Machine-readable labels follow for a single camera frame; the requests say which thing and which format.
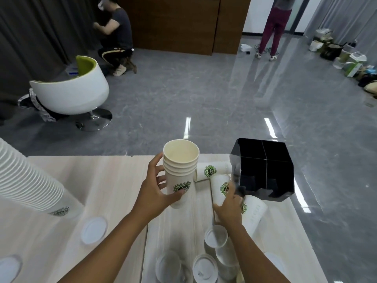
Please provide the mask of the person's left hand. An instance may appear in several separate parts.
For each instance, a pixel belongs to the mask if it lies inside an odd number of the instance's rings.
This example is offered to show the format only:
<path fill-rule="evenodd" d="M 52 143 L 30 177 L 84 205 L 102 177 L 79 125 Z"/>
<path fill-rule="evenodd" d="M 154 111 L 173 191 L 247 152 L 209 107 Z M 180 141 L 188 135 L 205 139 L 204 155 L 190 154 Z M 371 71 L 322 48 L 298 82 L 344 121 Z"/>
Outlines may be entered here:
<path fill-rule="evenodd" d="M 159 216 L 166 208 L 161 207 L 161 190 L 167 186 L 165 175 L 158 174 L 164 171 L 162 165 L 158 165 L 163 153 L 157 154 L 148 164 L 147 175 L 139 190 L 138 197 L 132 209 L 132 215 L 142 227 Z"/>

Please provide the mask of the person's right hand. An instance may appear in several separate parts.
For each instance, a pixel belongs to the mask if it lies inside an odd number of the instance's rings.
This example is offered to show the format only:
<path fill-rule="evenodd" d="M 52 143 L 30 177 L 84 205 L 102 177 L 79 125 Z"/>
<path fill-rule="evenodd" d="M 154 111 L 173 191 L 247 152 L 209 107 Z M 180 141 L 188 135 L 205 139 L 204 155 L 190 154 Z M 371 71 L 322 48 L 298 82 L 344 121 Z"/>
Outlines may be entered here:
<path fill-rule="evenodd" d="M 236 194 L 235 185 L 228 182 L 228 193 L 221 206 L 213 204 L 213 210 L 220 219 L 220 223 L 226 228 L 228 234 L 241 228 L 242 225 L 242 198 Z"/>

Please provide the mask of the white paper cup green logo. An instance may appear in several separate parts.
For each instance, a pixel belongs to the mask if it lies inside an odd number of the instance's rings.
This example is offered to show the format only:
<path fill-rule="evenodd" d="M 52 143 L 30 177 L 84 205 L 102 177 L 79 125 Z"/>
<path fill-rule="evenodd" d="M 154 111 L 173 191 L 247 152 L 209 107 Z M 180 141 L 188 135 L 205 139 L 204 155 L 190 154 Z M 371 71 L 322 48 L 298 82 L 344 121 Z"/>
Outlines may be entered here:
<path fill-rule="evenodd" d="M 267 209 L 267 205 L 261 199 L 252 195 L 244 196 L 241 206 L 242 224 L 250 237 L 253 237 Z"/>
<path fill-rule="evenodd" d="M 228 193 L 231 176 L 228 174 L 214 174 L 210 177 L 211 195 L 213 203 L 221 205 Z"/>
<path fill-rule="evenodd" d="M 231 174 L 230 161 L 199 162 L 193 176 L 195 182 L 208 180 L 215 174 Z"/>

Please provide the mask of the nested stack of paper cups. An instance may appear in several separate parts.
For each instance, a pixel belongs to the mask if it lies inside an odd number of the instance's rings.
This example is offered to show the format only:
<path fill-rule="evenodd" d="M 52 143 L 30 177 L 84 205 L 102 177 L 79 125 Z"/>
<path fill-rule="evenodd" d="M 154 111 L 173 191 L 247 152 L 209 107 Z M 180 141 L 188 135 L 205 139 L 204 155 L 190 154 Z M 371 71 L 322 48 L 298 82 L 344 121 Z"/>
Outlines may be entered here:
<path fill-rule="evenodd" d="M 194 174 L 199 158 L 199 148 L 185 139 L 167 142 L 163 147 L 163 167 L 166 175 L 166 192 L 173 194 L 184 191 L 181 199 L 171 204 L 173 209 L 186 205 L 191 190 L 195 187 Z"/>

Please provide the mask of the person's right forearm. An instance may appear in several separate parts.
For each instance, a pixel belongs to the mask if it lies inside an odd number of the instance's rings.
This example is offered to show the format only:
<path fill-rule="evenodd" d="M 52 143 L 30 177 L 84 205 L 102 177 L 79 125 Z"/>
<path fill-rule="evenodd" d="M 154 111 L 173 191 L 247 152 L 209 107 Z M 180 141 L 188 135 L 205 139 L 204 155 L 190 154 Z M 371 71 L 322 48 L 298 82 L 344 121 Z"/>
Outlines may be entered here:
<path fill-rule="evenodd" d="M 245 283 L 290 283 L 259 249 L 239 222 L 221 223 L 228 232 Z"/>

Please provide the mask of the person's left forearm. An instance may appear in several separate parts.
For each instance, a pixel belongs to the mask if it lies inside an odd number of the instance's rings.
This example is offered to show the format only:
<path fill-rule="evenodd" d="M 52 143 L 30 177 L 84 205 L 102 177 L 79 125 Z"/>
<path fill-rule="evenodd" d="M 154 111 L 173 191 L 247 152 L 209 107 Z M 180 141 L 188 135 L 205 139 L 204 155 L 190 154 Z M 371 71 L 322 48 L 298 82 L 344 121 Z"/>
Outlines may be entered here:
<path fill-rule="evenodd" d="M 57 283 L 114 283 L 134 241 L 153 217 L 152 210 L 133 209 Z"/>

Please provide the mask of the black divided organizer box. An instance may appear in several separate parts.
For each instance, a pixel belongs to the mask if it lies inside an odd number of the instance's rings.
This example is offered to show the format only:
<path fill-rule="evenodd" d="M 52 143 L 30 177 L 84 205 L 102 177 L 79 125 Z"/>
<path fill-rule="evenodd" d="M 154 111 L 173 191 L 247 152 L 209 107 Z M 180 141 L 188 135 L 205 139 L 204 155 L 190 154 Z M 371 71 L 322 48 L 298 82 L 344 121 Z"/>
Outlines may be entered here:
<path fill-rule="evenodd" d="M 294 165 L 284 142 L 238 138 L 230 162 L 241 197 L 282 202 L 295 194 Z"/>

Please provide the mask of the small wooden stool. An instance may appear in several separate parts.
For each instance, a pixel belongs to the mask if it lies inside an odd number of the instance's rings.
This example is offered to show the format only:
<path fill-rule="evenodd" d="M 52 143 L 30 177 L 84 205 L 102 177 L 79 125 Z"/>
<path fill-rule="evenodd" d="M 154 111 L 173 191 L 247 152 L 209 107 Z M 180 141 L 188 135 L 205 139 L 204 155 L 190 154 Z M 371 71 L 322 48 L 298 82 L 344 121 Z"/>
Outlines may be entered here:
<path fill-rule="evenodd" d="M 134 72 L 134 74 L 137 74 L 137 66 L 136 64 L 132 61 L 132 56 L 128 56 L 124 59 L 124 66 L 128 71 Z"/>

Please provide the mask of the white and green tub chair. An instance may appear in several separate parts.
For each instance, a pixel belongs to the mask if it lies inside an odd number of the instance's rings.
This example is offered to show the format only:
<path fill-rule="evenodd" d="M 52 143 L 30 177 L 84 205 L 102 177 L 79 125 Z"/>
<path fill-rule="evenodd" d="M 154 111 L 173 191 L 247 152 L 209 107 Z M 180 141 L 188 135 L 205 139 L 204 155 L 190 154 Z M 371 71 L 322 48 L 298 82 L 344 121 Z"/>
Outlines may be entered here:
<path fill-rule="evenodd" d="M 112 121 L 112 113 L 101 108 L 109 96 L 109 84 L 98 62 L 77 56 L 78 76 L 65 81 L 30 81 L 37 99 L 54 113 L 76 116 L 81 131 L 98 131 Z"/>

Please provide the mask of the tall sleeve of paper cups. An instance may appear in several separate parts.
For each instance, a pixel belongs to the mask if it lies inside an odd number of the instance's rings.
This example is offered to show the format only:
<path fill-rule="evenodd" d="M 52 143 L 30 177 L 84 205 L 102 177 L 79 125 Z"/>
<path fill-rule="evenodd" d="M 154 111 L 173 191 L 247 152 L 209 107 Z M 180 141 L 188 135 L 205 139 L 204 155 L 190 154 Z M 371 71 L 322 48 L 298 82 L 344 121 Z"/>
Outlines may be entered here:
<path fill-rule="evenodd" d="M 0 138 L 0 196 L 37 212 L 76 218 L 84 205 L 46 171 Z"/>

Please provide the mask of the black and white patterned bag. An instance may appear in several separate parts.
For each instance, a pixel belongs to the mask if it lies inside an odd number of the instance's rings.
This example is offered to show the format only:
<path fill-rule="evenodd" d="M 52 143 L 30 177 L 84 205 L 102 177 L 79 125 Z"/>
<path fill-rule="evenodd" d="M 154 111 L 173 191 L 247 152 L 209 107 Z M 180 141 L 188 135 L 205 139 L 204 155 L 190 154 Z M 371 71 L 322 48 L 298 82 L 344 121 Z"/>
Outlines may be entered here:
<path fill-rule="evenodd" d="M 56 122 L 66 117 L 63 114 L 58 114 L 45 108 L 38 100 L 32 88 L 29 89 L 27 94 L 18 99 L 17 105 L 23 109 L 35 110 L 45 122 Z"/>

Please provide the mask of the brown wooden cabinet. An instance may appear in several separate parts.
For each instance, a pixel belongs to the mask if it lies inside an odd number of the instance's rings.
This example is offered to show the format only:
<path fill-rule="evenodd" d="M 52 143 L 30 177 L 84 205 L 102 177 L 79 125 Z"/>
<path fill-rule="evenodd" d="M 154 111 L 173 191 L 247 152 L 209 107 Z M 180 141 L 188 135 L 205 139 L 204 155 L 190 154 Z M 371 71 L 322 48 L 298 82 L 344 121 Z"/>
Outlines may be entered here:
<path fill-rule="evenodd" d="M 237 54 L 251 0 L 118 0 L 135 48 Z"/>

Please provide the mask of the pile of bags and containers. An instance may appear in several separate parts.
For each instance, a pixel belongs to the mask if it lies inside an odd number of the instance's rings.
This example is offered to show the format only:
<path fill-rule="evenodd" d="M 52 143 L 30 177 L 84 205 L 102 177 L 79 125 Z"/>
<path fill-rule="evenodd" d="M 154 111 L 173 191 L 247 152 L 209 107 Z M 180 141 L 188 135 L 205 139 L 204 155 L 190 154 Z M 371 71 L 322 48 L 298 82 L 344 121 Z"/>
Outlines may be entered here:
<path fill-rule="evenodd" d="M 332 66 L 341 70 L 347 78 L 357 81 L 357 85 L 370 95 L 372 104 L 377 106 L 377 64 L 371 65 L 366 54 L 356 49 L 357 40 L 337 44 L 332 37 L 332 30 L 319 28 L 316 30 L 309 46 L 310 52 L 332 63 Z"/>

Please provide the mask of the dark grey curtain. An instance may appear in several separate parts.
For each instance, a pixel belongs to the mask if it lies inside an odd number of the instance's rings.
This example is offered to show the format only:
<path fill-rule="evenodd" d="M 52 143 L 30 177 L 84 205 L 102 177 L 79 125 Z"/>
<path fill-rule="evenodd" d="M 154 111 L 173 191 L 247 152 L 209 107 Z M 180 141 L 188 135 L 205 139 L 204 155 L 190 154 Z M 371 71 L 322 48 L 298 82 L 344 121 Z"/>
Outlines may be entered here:
<path fill-rule="evenodd" d="M 99 0 L 0 0 L 0 126 L 29 81 L 50 81 L 99 46 Z"/>

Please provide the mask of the light grey curtain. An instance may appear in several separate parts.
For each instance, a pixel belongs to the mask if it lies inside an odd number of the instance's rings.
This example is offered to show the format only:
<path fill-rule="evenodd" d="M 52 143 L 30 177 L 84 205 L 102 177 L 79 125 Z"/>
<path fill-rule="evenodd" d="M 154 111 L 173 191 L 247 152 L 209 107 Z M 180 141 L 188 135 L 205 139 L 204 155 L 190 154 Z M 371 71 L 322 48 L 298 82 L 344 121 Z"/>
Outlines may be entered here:
<path fill-rule="evenodd" d="M 377 63 L 377 0 L 322 0 L 304 32 L 308 44 L 319 28 L 328 28 L 335 43 L 356 40 L 356 49 Z"/>

